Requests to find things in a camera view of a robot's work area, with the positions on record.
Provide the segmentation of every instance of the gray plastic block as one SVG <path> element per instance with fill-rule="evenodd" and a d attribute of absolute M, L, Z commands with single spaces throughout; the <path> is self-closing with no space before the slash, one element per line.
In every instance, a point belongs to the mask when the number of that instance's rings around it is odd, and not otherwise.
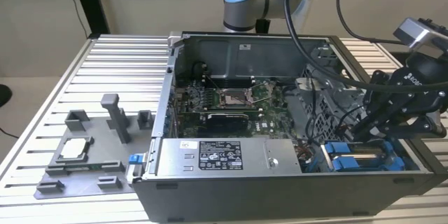
<path fill-rule="evenodd" d="M 47 166 L 43 182 L 59 180 L 64 187 L 59 193 L 41 193 L 36 190 L 36 199 L 49 199 L 61 197 L 79 197 L 104 194 L 133 193 L 133 188 L 127 183 L 127 167 L 129 164 L 129 155 L 141 153 L 148 149 L 151 143 L 151 129 L 140 130 L 137 123 L 137 115 L 128 116 L 128 132 L 132 135 L 132 141 L 123 144 L 117 132 L 111 130 L 107 124 L 108 117 L 92 117 L 89 121 L 84 121 L 83 126 L 85 131 L 72 132 L 65 130 L 61 137 L 60 145 L 55 151 L 53 158 Z M 61 160 L 61 153 L 67 146 L 67 140 L 71 138 L 89 139 L 88 147 L 84 148 L 84 153 L 88 159 L 83 162 L 56 162 Z M 143 166 L 139 165 L 136 173 L 141 172 Z M 101 176 L 117 176 L 121 182 L 120 188 L 100 189 L 97 186 L 97 178 Z"/>
<path fill-rule="evenodd" d="M 101 166 L 101 170 L 105 171 L 107 173 L 124 171 L 124 165 L 121 161 L 113 160 L 113 161 L 104 161 L 104 162 L 113 163 L 113 164 Z"/>
<path fill-rule="evenodd" d="M 137 114 L 137 123 L 139 123 L 139 129 L 147 130 L 152 129 L 153 121 L 151 110 L 140 110 Z"/>
<path fill-rule="evenodd" d="M 111 116 L 111 124 L 117 131 L 117 135 L 120 138 L 120 141 L 123 144 L 127 144 L 131 142 L 131 136 L 127 130 L 128 127 L 128 122 L 127 122 L 127 117 L 123 115 L 124 111 L 121 113 L 119 109 L 119 95 L 117 94 L 104 94 L 101 98 L 101 107 L 107 109 L 109 112 Z"/>
<path fill-rule="evenodd" d="M 51 166 L 48 166 L 45 168 L 45 173 L 49 176 L 56 176 L 56 175 L 67 175 L 68 171 L 64 169 L 64 167 L 51 167 Z"/>
<path fill-rule="evenodd" d="M 121 188 L 121 182 L 120 182 L 117 176 L 103 176 L 103 177 L 99 177 L 99 181 L 97 181 L 96 185 L 99 186 L 99 188 L 101 190 Z"/>
<path fill-rule="evenodd" d="M 36 189 L 43 194 L 60 193 L 63 191 L 64 184 L 59 180 L 43 181 L 37 184 Z"/>
<path fill-rule="evenodd" d="M 65 125 L 71 131 L 85 131 L 81 122 L 89 121 L 89 117 L 84 110 L 71 110 L 67 118 Z"/>

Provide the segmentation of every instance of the cable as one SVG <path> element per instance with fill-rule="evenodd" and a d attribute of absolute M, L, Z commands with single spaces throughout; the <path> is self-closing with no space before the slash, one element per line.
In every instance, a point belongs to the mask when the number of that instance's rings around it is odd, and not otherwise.
<path fill-rule="evenodd" d="M 353 31 L 349 29 L 344 17 L 343 17 L 343 12 L 341 12 L 341 0 L 336 0 L 336 10 L 337 10 L 337 16 L 339 16 L 339 20 L 341 21 L 341 24 L 344 26 L 345 31 L 349 33 L 349 35 L 352 35 L 355 38 L 360 39 L 360 40 L 367 40 L 372 43 L 388 43 L 388 44 L 396 44 L 396 45 L 404 45 L 403 42 L 397 41 L 397 40 L 388 40 L 388 39 L 376 39 L 376 38 L 368 38 L 368 37 L 363 37 L 360 35 L 357 35 L 356 33 L 353 33 Z"/>
<path fill-rule="evenodd" d="M 372 90 L 377 92 L 389 92 L 389 93 L 408 93 L 408 92 L 428 92 L 428 91 L 439 91 L 439 90 L 447 90 L 448 89 L 448 82 L 440 82 L 435 84 L 425 84 L 421 86 L 397 86 L 397 85 L 380 85 L 380 84 L 371 84 L 365 82 L 360 82 L 356 80 L 352 80 L 349 78 L 345 78 L 328 70 L 325 67 L 323 67 L 315 59 L 308 54 L 307 50 L 304 49 L 300 41 L 299 41 L 299 35 L 295 29 L 295 25 L 292 23 L 291 18 L 291 7 L 289 7 L 289 0 L 284 0 L 284 13 L 285 13 L 285 19 L 287 19 L 287 26 L 288 31 L 291 34 L 292 41 L 295 43 L 295 46 L 303 55 L 303 57 L 308 60 L 308 63 L 312 65 L 313 68 L 317 69 L 319 72 L 321 72 L 328 78 L 333 79 L 335 81 L 341 82 L 345 85 L 353 86 L 360 89 Z"/>
<path fill-rule="evenodd" d="M 348 117 L 348 115 L 352 114 L 356 110 L 359 110 L 359 109 L 363 108 L 364 106 L 365 106 L 365 104 L 363 104 L 363 105 L 355 107 L 353 109 L 351 109 L 351 110 L 343 115 L 343 117 L 341 117 L 341 119 L 340 119 L 340 121 L 339 121 L 339 124 L 337 124 L 337 126 L 336 126 L 336 128 L 335 128 L 336 131 L 341 128 L 343 123 L 344 123 L 344 120 L 345 120 L 345 118 Z"/>
<path fill-rule="evenodd" d="M 8 135 L 8 136 L 11 136 L 11 137 L 13 137 L 16 139 L 19 139 L 19 137 L 16 135 L 12 135 L 8 132 L 5 132 L 3 128 L 0 128 L 0 131 L 3 132 L 3 134 L 5 134 L 5 135 Z"/>
<path fill-rule="evenodd" d="M 87 31 L 85 31 L 85 27 L 84 27 L 84 24 L 83 24 L 83 21 L 81 21 L 81 17 L 79 16 L 79 10 L 77 10 L 77 5 L 76 5 L 76 1 L 73 0 L 73 5 L 75 5 L 75 10 L 76 10 L 76 16 L 77 16 L 77 20 L 81 24 L 81 27 L 83 27 L 83 30 L 84 30 L 84 35 L 85 35 L 85 39 L 88 38 L 87 36 Z"/>
<path fill-rule="evenodd" d="M 191 79 L 195 79 L 195 67 L 196 67 L 196 65 L 199 63 L 201 63 L 203 65 L 205 65 L 205 62 L 201 61 L 201 60 L 197 60 L 197 61 L 193 62 L 193 64 L 191 65 L 191 72 L 189 72 L 189 78 Z"/>

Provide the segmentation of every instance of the black pole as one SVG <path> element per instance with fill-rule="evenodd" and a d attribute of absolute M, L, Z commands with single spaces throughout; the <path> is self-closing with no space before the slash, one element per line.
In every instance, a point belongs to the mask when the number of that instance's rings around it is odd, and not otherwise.
<path fill-rule="evenodd" d="M 101 0 L 80 0 L 93 34 L 109 34 Z"/>

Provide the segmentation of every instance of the sticker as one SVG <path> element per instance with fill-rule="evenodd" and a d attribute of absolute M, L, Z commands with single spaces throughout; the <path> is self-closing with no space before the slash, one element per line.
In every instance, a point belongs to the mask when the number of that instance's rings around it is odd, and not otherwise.
<path fill-rule="evenodd" d="M 197 149 L 197 142 L 196 141 L 181 141 L 180 148 L 181 149 Z"/>
<path fill-rule="evenodd" d="M 237 141 L 200 141 L 199 157 L 200 170 L 243 170 L 243 150 Z"/>
<path fill-rule="evenodd" d="M 240 44 L 240 50 L 251 50 L 251 44 Z"/>

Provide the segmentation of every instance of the blue latch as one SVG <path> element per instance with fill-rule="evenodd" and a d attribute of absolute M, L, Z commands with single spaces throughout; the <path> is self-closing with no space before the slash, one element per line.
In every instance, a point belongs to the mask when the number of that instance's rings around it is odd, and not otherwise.
<path fill-rule="evenodd" d="M 132 154 L 129 156 L 129 165 L 143 164 L 143 154 Z"/>

